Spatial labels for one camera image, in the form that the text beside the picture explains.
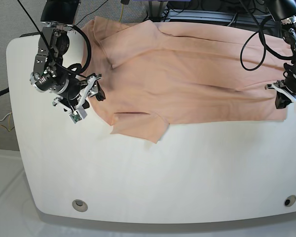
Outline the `aluminium frame rail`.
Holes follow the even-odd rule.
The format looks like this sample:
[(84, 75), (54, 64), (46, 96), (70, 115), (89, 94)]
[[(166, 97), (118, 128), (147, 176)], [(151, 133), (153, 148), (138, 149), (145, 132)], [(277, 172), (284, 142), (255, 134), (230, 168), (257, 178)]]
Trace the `aluminium frame rail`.
[(202, 10), (178, 10), (170, 9), (165, 22), (197, 22), (206, 24), (226, 24), (236, 23), (240, 26), (256, 26), (254, 20), (248, 14), (226, 13)]

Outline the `peach orange T-shirt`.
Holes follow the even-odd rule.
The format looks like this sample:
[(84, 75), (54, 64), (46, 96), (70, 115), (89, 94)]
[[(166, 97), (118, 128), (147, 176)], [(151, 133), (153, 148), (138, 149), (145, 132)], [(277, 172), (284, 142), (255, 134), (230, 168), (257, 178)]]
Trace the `peach orange T-shirt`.
[(90, 103), (114, 134), (156, 143), (171, 124), (287, 117), (264, 88), (282, 77), (283, 62), (250, 31), (99, 16), (82, 30), (92, 49), (86, 74), (102, 75), (106, 96)]

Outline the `left table grommet hole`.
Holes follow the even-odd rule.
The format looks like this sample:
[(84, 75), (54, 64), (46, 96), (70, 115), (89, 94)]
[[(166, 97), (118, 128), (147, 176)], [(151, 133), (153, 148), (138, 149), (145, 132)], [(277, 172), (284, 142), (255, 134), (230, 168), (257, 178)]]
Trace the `left table grommet hole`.
[(88, 210), (88, 205), (84, 201), (79, 199), (75, 199), (72, 202), (72, 206), (78, 212), (85, 212)]

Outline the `right table grommet hole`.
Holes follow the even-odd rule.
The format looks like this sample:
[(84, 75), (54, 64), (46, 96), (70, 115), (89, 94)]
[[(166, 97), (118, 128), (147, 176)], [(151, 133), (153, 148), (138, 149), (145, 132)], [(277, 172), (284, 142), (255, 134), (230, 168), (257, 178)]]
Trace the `right table grommet hole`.
[(295, 195), (291, 195), (289, 197), (287, 197), (284, 201), (284, 206), (285, 207), (290, 207), (292, 206), (294, 203), (296, 202), (296, 196)]

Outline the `table grommet hole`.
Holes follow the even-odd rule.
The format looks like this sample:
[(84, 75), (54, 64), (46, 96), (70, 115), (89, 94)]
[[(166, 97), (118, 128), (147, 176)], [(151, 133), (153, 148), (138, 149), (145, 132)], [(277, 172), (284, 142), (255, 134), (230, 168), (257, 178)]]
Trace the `table grommet hole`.
[(75, 199), (72, 202), (72, 206), (78, 212), (85, 212), (88, 210), (88, 205), (84, 201), (79, 199)]
[(296, 202), (296, 196), (295, 195), (291, 195), (289, 197), (287, 197), (284, 201), (284, 206), (285, 207), (290, 207), (292, 206), (294, 203)]

